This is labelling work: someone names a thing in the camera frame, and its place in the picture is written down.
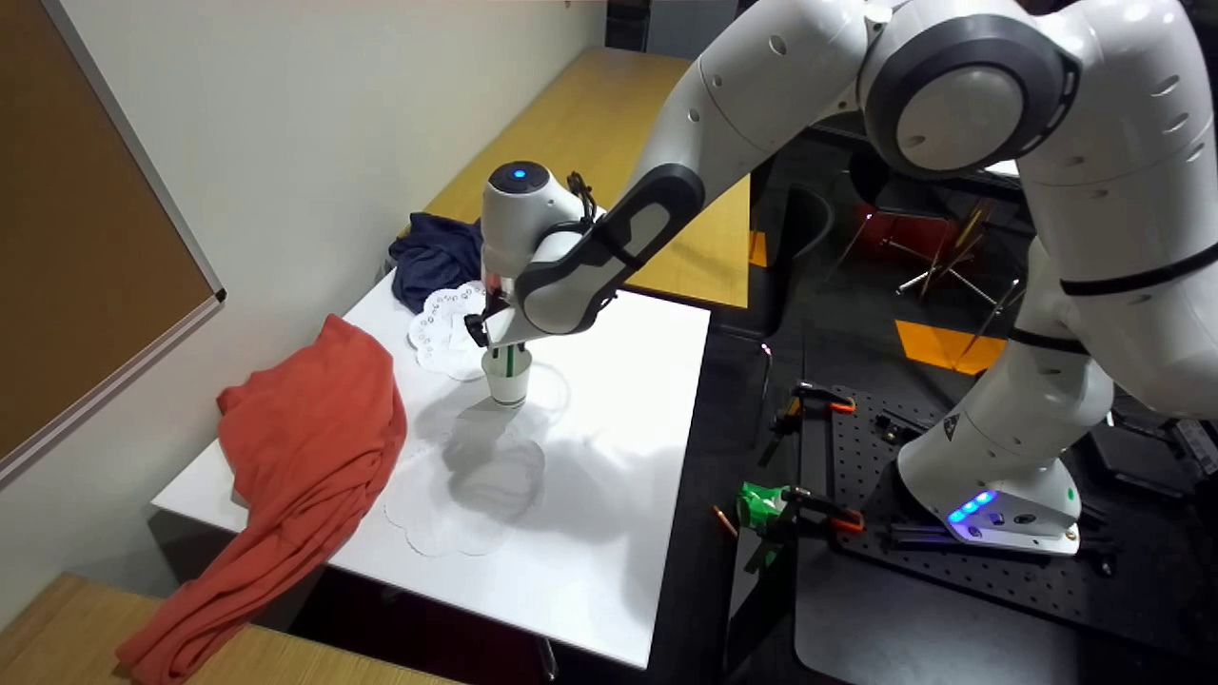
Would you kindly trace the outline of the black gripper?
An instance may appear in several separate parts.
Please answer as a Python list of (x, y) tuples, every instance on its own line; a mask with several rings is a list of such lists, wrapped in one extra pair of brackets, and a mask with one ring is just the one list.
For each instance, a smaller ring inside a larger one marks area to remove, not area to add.
[(478, 313), (464, 315), (464, 329), (483, 351), (515, 345), (520, 340), (520, 315), (517, 315), (515, 301), (503, 290), (493, 290), (483, 296)]

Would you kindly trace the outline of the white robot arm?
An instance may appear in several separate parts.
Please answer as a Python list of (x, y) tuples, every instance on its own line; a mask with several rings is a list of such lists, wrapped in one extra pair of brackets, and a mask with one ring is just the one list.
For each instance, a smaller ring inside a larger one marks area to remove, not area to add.
[(757, 0), (681, 71), (615, 203), (532, 159), (492, 172), (466, 334), (587, 329), (721, 191), (839, 114), (924, 191), (1013, 172), (1030, 244), (1009, 343), (893, 471), (964, 544), (1073, 555), (1063, 454), (1113, 400), (1218, 413), (1214, 96), (1182, 0)]

